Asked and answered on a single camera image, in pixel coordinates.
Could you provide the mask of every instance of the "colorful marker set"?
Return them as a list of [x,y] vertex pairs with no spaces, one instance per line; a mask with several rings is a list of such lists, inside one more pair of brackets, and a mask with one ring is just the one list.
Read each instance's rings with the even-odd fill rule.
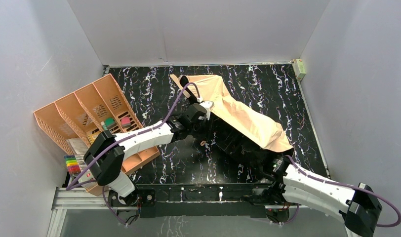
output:
[[64,156],[64,159],[71,177],[79,175],[81,166],[85,166],[83,156]]

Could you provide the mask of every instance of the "orange basket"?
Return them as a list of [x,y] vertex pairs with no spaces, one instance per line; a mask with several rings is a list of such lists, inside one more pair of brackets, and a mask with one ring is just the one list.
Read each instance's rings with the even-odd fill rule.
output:
[[[110,129],[112,133],[143,128],[111,74],[36,110],[34,115],[39,127],[68,155],[74,154],[68,139],[80,138],[90,147],[89,136],[102,131],[100,122],[108,118],[116,123]],[[129,117],[131,127],[121,126],[120,120],[124,117]],[[122,172],[130,174],[159,155],[157,147],[134,154],[123,161]],[[102,188],[96,185],[87,191],[98,196]]]

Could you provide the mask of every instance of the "gray wall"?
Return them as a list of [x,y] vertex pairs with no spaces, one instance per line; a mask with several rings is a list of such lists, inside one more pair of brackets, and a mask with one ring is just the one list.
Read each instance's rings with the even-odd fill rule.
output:
[[[301,58],[333,179],[367,183],[401,210],[401,1],[332,0]],[[394,222],[383,206],[379,222]],[[375,236],[401,236],[401,225]]]
[[66,170],[33,111],[101,74],[65,0],[0,0],[0,237],[46,236]]
[[329,0],[68,0],[103,64],[290,61]]
[[[120,214],[127,218],[134,213]],[[343,225],[323,213],[301,208],[283,227],[248,216],[167,216],[139,219],[125,229],[108,210],[69,210],[62,237],[345,237]]]

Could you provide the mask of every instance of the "white wall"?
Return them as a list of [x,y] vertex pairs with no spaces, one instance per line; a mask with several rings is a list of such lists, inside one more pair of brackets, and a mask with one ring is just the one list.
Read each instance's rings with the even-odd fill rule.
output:
[[33,111],[101,74],[65,0],[0,0],[0,237],[46,236],[66,170]]
[[329,0],[68,0],[103,64],[290,61]]
[[[367,183],[401,210],[401,0],[332,0],[301,58],[333,178]],[[394,222],[383,207],[379,223]],[[375,236],[401,236],[401,225]]]

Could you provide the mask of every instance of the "marble pattern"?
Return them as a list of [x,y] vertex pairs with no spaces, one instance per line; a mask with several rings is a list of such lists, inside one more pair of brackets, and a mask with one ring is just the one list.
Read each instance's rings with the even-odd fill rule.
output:
[[[232,96],[282,124],[295,147],[295,159],[327,176],[293,68],[286,65],[222,65],[110,68],[138,119],[144,126],[162,119],[179,92],[170,74],[223,77]],[[180,98],[176,111],[188,102]],[[249,167],[234,162],[213,143],[200,146],[187,138],[159,147],[161,155],[132,178],[140,184],[259,182]]]

